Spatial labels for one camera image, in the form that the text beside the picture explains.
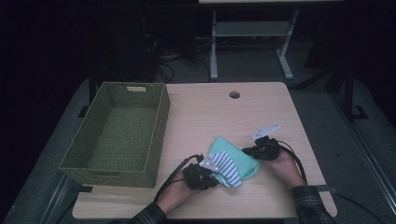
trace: plaid sleeve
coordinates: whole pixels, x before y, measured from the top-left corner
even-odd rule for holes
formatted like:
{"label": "plaid sleeve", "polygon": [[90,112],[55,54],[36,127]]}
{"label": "plaid sleeve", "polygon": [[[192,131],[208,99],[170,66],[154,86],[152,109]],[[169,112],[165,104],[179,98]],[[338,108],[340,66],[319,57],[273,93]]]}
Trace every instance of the plaid sleeve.
{"label": "plaid sleeve", "polygon": [[335,220],[324,207],[314,186],[299,186],[291,189],[297,215],[303,224],[333,224]]}
{"label": "plaid sleeve", "polygon": [[166,220],[166,214],[156,203],[149,204],[134,216],[127,224],[160,224]]}

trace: floor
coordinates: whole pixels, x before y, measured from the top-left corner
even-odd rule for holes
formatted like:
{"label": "floor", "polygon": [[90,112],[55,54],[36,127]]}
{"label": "floor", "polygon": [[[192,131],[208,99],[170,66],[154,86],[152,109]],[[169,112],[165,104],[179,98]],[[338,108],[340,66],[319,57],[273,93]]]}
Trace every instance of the floor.
{"label": "floor", "polygon": [[[210,82],[266,82],[281,81],[294,86],[319,72],[304,68],[304,62],[311,48],[310,41],[294,41],[290,44],[287,59],[295,78],[286,80],[282,74],[275,49],[281,40],[263,40],[260,45],[253,41],[244,43],[236,51],[219,54],[219,79]],[[209,54],[197,54],[195,61],[179,59],[164,61],[175,71],[171,83],[207,82]],[[162,66],[165,80],[172,76],[171,69]],[[164,82],[164,74],[154,82]],[[298,91],[290,91],[304,125],[311,146],[318,159],[321,171],[331,188],[363,205],[384,223],[396,223],[395,211],[378,186],[370,169],[370,162],[364,158],[362,143],[357,141],[354,130],[365,140],[387,175],[392,186],[396,184],[394,175],[396,151],[396,130],[385,119],[371,98],[370,92],[359,81],[355,82],[354,105],[361,105],[368,119],[350,123],[340,110],[338,102],[343,92],[329,94],[325,91],[328,81],[325,77],[313,85]],[[79,184],[68,180],[58,170],[68,144],[79,124],[78,113],[89,103],[87,80],[81,83],[64,115],[53,132],[35,169],[26,181],[17,201],[5,221],[14,223],[109,223],[111,220],[77,220],[72,217],[72,208]],[[333,195],[338,209],[335,217],[338,223],[379,223],[357,205]],[[297,219],[285,223],[298,223]]]}

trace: fabric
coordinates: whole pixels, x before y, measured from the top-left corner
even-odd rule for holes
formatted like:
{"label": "fabric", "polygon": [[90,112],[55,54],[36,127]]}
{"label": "fabric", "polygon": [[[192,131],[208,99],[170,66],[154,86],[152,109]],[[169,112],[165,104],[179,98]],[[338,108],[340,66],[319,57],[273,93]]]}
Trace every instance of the fabric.
{"label": "fabric", "polygon": [[318,190],[314,186],[300,186],[291,189],[300,223],[322,224],[336,223],[324,207]]}
{"label": "fabric", "polygon": [[166,214],[156,203],[149,204],[127,224],[160,224],[166,221]]}
{"label": "fabric", "polygon": [[[302,224],[334,224],[335,220],[326,211],[318,190],[314,186],[299,186],[291,189],[291,196],[297,215]],[[128,224],[160,224],[164,223],[166,215],[161,208],[155,204],[149,204]]]}
{"label": "fabric", "polygon": [[210,155],[218,168],[212,175],[227,188],[235,189],[241,185],[241,177],[236,170],[236,166],[226,151],[216,155]]}
{"label": "fabric", "polygon": [[233,160],[233,164],[241,179],[251,178],[259,172],[261,166],[260,162],[254,160],[254,158],[245,154],[224,138],[218,137],[210,148],[209,153],[214,157],[216,154],[223,151],[226,151]]}

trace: striped cloth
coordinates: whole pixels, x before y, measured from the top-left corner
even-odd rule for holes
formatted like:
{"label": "striped cloth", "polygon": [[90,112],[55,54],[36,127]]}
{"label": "striped cloth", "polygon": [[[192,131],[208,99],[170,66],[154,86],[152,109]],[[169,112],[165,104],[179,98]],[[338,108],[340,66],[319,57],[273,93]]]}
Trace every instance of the striped cloth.
{"label": "striped cloth", "polygon": [[227,188],[238,188],[241,185],[241,177],[230,155],[226,151],[222,151],[210,156],[213,158],[216,167],[218,167],[213,176]]}

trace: wicker basket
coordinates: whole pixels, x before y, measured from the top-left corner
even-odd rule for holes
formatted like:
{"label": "wicker basket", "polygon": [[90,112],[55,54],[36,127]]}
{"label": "wicker basket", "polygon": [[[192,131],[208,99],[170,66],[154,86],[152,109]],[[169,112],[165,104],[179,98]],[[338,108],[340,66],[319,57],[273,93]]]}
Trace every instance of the wicker basket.
{"label": "wicker basket", "polygon": [[169,106],[164,84],[104,82],[60,169],[83,184],[154,188]]}

